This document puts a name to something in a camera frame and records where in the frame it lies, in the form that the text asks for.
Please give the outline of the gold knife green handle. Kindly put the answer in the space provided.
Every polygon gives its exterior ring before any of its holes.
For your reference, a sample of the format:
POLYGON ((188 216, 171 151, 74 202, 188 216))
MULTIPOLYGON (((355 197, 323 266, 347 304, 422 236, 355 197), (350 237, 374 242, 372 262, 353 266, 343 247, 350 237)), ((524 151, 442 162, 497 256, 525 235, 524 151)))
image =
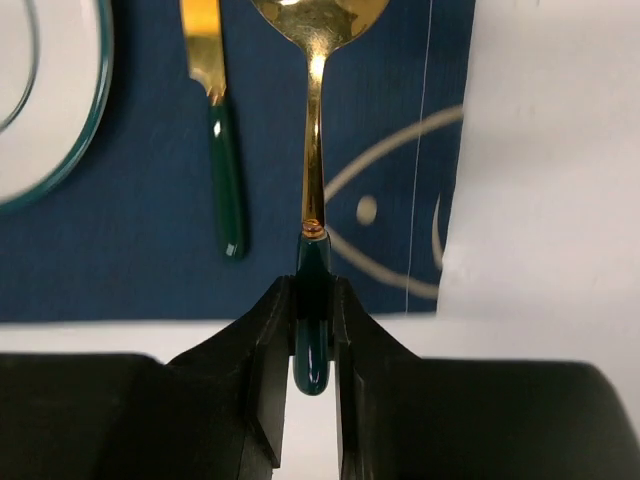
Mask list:
POLYGON ((180 2, 188 73, 204 89, 208 103, 209 154, 221 253, 240 260, 248 249, 247 210, 236 152, 226 70, 220 5, 211 0, 180 2))

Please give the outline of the blue cloth with gold script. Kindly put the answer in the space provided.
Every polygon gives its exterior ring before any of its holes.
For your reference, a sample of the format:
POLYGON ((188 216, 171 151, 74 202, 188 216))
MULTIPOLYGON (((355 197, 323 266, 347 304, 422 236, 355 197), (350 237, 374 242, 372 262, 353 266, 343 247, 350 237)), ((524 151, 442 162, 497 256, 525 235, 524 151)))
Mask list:
MULTIPOLYGON (((44 199, 1 219, 5 321, 231 319, 295 267, 306 68, 248 1, 221 5, 251 240, 239 262, 216 242, 206 103, 190 80, 178 4, 117 1, 115 68, 100 128, 44 199)), ((475 5, 392 1, 334 53, 323 88, 327 222, 382 267, 339 254, 372 313, 431 312, 461 138, 452 124, 363 169, 384 138, 464 98, 475 5)))

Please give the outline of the gold spoon green handle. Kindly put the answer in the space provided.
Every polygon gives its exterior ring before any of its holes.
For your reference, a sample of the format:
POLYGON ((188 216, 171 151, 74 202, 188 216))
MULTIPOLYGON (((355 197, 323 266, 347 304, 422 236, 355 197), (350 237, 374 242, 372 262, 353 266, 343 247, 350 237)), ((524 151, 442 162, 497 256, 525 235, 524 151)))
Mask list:
POLYGON ((322 149, 322 88, 332 53, 369 30, 386 1, 256 1, 263 18, 304 53, 307 100, 304 130, 301 227, 298 237, 294 321, 294 380, 317 396, 327 387, 330 360, 330 235, 326 227, 322 149))

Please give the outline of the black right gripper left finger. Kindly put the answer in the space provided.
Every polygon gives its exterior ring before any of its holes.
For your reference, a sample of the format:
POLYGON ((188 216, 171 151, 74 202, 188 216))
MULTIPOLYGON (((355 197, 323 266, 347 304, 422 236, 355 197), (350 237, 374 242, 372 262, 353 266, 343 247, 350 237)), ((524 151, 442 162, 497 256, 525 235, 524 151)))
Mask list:
POLYGON ((5 479, 268 479, 280 465, 293 281, 168 363, 5 353, 5 479))

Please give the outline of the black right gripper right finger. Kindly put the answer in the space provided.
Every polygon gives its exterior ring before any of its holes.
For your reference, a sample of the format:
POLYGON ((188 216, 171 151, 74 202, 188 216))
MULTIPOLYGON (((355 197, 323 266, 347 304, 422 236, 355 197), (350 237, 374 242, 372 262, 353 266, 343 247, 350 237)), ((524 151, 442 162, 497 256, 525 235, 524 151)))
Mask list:
POLYGON ((584 362, 421 358, 332 283, 343 479, 635 479, 639 442, 584 362))

